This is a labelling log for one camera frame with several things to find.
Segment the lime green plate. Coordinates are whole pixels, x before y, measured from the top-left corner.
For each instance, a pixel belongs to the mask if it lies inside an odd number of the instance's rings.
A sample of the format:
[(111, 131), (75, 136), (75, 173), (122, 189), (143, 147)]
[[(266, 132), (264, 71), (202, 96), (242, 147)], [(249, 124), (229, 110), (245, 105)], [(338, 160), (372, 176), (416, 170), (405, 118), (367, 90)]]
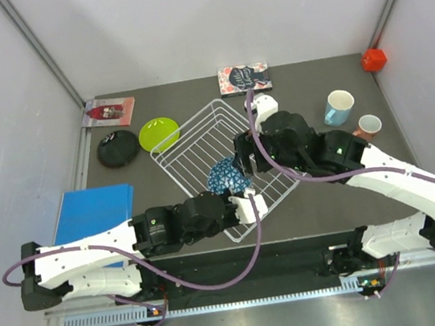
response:
[(168, 117), (154, 118), (142, 126), (139, 133), (141, 148), (148, 153), (162, 153), (180, 137), (179, 124)]

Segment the light blue mug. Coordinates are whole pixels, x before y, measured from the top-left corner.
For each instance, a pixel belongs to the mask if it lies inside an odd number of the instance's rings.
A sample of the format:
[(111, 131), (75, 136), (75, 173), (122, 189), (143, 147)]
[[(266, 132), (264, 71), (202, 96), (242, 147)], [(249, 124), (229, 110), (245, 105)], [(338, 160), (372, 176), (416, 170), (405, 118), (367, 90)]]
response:
[(355, 99), (350, 92), (345, 90), (332, 91), (327, 97), (324, 123), (329, 126), (339, 127), (348, 119)]

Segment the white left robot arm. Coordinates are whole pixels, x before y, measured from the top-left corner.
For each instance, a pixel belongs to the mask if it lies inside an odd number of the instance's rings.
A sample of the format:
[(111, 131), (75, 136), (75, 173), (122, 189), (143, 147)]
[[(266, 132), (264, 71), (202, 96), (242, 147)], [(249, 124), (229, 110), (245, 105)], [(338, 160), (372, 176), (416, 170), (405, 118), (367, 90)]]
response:
[(144, 262), (180, 251), (225, 229), (255, 222), (250, 201), (242, 195), (205, 191), (181, 204), (148, 208), (118, 226), (64, 244), (22, 246), (22, 306), (47, 310), (64, 300), (118, 295), (149, 300), (159, 280), (118, 261)]

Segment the salmon pink mug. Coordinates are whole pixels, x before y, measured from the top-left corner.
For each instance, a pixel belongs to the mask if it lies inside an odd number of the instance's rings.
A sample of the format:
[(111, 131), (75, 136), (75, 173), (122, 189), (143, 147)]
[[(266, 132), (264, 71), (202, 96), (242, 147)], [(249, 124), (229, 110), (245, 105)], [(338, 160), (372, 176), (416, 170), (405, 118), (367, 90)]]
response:
[(371, 141), (383, 127), (381, 119), (378, 116), (370, 114), (363, 115), (358, 121), (357, 129), (353, 132), (354, 136), (362, 138), (367, 142)]

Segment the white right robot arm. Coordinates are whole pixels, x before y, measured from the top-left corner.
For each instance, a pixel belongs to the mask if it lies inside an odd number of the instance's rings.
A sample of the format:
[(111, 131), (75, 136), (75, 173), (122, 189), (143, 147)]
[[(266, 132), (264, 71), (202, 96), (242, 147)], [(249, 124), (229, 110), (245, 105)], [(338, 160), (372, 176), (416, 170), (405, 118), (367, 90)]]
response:
[(316, 132), (299, 114), (276, 112), (258, 132), (233, 139), (234, 166), (245, 176), (273, 168), (327, 178), (383, 194), (417, 212), (380, 225), (357, 227), (339, 255), (366, 269), (401, 251), (435, 250), (435, 175), (389, 156), (342, 130)]

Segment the red patterned white bowl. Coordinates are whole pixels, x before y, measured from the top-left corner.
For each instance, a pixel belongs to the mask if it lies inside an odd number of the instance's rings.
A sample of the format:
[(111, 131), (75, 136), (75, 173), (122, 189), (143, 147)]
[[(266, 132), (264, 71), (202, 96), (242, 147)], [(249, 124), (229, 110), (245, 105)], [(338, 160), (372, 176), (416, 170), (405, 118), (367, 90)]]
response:
[(207, 187), (210, 192), (223, 194), (230, 191), (232, 194), (238, 194), (250, 188), (252, 181), (242, 175), (233, 165), (234, 157), (226, 157), (215, 163), (209, 171), (207, 177)]

